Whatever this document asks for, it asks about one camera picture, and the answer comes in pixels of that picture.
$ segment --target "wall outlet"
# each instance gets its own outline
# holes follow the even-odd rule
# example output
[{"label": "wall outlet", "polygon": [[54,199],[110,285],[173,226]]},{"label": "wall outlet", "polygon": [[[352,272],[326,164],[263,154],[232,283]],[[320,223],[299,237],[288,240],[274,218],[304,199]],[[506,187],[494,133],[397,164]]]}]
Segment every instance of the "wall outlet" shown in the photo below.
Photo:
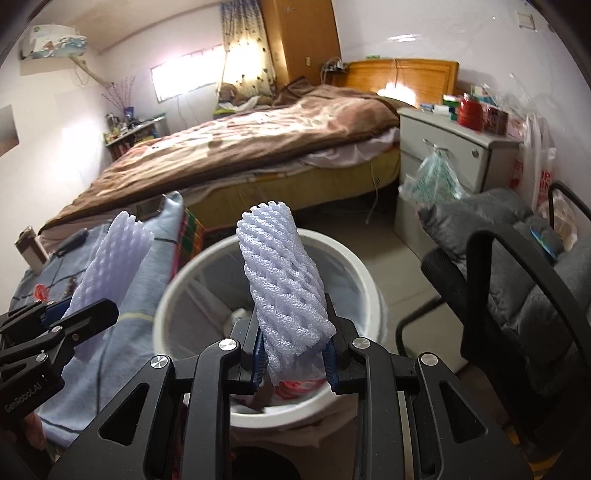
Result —
[{"label": "wall outlet", "polygon": [[532,14],[525,14],[522,12],[517,13],[517,24],[519,28],[528,28],[529,30],[535,30],[534,16]]}]

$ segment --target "wooden headboard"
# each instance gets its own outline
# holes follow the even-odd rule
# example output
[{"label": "wooden headboard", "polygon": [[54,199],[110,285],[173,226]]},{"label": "wooden headboard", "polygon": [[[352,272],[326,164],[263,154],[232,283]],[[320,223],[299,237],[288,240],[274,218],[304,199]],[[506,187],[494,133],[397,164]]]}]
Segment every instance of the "wooden headboard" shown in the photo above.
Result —
[{"label": "wooden headboard", "polygon": [[391,94],[385,93],[385,96],[395,96],[418,107],[421,103],[441,103],[443,95],[453,94],[459,66],[458,62],[449,60],[354,61],[349,64],[347,73],[334,74],[331,83],[366,92],[390,90]]}]

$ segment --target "plastic bag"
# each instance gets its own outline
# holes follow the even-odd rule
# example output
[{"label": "plastic bag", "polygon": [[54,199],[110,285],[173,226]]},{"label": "plastic bag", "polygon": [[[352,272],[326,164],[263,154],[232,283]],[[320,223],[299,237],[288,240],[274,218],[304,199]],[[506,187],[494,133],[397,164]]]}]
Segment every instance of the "plastic bag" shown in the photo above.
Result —
[{"label": "plastic bag", "polygon": [[407,175],[398,191],[401,198],[417,210],[467,196],[450,164],[447,150],[437,147],[423,160],[416,177]]},{"label": "plastic bag", "polygon": [[486,89],[498,108],[509,113],[507,135],[523,142],[525,140],[525,119],[528,113],[535,112],[535,106],[525,89],[525,85],[513,73],[511,73],[511,78],[519,92],[518,97],[513,93],[502,95],[495,93],[486,83],[483,83],[482,87]]},{"label": "plastic bag", "polygon": [[556,153],[546,120],[529,113],[510,186],[534,211],[548,199]]},{"label": "plastic bag", "polygon": [[[538,209],[542,218],[550,218],[550,204],[546,200]],[[554,231],[563,241],[564,249],[570,252],[579,239],[577,226],[574,223],[574,212],[560,192],[554,192]]]}]

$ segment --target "black office chair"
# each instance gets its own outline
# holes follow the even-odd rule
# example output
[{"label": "black office chair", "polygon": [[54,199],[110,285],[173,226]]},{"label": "black office chair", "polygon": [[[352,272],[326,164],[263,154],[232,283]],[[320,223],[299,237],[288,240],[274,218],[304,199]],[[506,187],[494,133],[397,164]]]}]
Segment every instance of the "black office chair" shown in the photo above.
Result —
[{"label": "black office chair", "polygon": [[[553,191],[561,191],[591,220],[591,210],[564,184],[550,187],[550,225],[554,228]],[[579,375],[559,393],[542,396],[531,385],[527,357],[501,331],[488,312],[493,241],[497,240],[531,276],[567,326],[589,375]],[[404,328],[446,303],[463,323],[462,357],[491,382],[530,462],[562,452],[544,480],[576,478],[588,470],[591,452],[591,326],[571,291],[547,258],[509,225],[491,225],[472,234],[466,249],[466,277],[446,252],[437,248],[421,270],[439,293],[397,326],[398,353],[406,354]]]}]

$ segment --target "chair armrest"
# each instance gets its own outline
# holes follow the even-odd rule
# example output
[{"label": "chair armrest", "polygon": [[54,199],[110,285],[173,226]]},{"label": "chair armrest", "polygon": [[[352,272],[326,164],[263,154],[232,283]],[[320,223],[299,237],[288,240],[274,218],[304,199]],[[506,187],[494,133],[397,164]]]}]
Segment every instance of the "chair armrest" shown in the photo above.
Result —
[{"label": "chair armrest", "polygon": [[554,229],[554,191],[558,190],[562,192],[562,194],[567,197],[571,202],[573,202],[581,212],[591,220],[591,210],[589,207],[583,203],[583,201],[577,197],[577,195],[568,188],[564,183],[561,181],[555,181],[550,185],[548,189],[548,211],[550,212],[550,227]]},{"label": "chair armrest", "polygon": [[481,328],[488,305],[491,285],[492,243],[497,240],[530,275],[548,297],[556,312],[567,326],[575,345],[591,368],[591,326],[583,309],[547,260],[513,227],[494,225],[476,231],[468,240],[467,269],[467,319],[465,328],[474,324],[476,336]]}]

